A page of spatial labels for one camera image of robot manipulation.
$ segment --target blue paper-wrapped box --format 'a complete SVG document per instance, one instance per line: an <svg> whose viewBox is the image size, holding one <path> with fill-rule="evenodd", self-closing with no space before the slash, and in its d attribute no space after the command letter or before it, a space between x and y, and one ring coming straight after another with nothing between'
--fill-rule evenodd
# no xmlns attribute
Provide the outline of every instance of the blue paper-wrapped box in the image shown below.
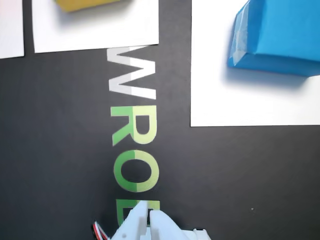
<svg viewBox="0 0 320 240"><path fill-rule="evenodd" d="M250 0L235 19L228 66L320 75L320 0Z"/></svg>

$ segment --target letter o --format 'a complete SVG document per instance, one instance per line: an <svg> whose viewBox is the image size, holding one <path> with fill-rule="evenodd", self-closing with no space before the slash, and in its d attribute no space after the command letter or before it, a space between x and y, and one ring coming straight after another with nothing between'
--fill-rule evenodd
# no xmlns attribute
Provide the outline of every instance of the letter o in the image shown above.
<svg viewBox="0 0 320 240"><path fill-rule="evenodd" d="M123 164L135 159L144 161L151 168L151 175L147 181L131 182L123 177L121 173ZM152 189L157 184L159 179L159 166L151 154L141 150L129 150L121 153L116 158L113 173L115 180L123 189L133 193L141 193Z"/></svg>

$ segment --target white card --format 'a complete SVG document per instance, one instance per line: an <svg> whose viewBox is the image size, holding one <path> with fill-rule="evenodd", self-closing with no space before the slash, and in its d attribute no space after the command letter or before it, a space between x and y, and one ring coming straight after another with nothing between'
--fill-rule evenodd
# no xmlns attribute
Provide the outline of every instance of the white card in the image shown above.
<svg viewBox="0 0 320 240"><path fill-rule="evenodd" d="M121 0L63 12L54 0L32 0L36 53L159 43L159 0Z"/></svg>
<svg viewBox="0 0 320 240"><path fill-rule="evenodd" d="M320 125L320 77L227 68L247 0L192 1L191 126Z"/></svg>
<svg viewBox="0 0 320 240"><path fill-rule="evenodd" d="M22 0L0 0L0 59L24 55Z"/></svg>

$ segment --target white letter w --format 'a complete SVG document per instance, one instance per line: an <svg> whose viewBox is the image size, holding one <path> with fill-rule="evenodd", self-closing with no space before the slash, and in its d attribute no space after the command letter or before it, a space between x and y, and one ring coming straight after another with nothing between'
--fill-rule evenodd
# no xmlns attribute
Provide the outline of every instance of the white letter w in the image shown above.
<svg viewBox="0 0 320 240"><path fill-rule="evenodd" d="M155 89L123 85L133 80L156 73L156 64L154 61L138 59L129 56L120 56L120 54L124 54L137 49L142 49L145 47L147 46L117 47L107 49L106 55L109 62L140 68L140 70L110 79L110 91L147 99L156 99Z"/></svg>

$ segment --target black surface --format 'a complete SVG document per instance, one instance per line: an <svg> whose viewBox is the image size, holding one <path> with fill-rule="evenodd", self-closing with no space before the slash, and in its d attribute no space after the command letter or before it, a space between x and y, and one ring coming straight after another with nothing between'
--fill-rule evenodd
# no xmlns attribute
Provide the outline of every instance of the black surface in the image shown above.
<svg viewBox="0 0 320 240"><path fill-rule="evenodd" d="M111 235L116 199L160 200L181 228L212 240L320 239L319 126L189 127L191 0L160 0L160 45L127 54L155 61L156 74L131 85L156 89L156 100L109 92L133 68L107 62L105 49L34 54L31 1L23 8L26 56L0 60L1 240L91 240L96 219ZM157 106L155 140L112 147L127 120L110 107L135 105ZM113 174L132 149L159 165L144 193ZM126 168L128 179L148 170Z"/></svg>

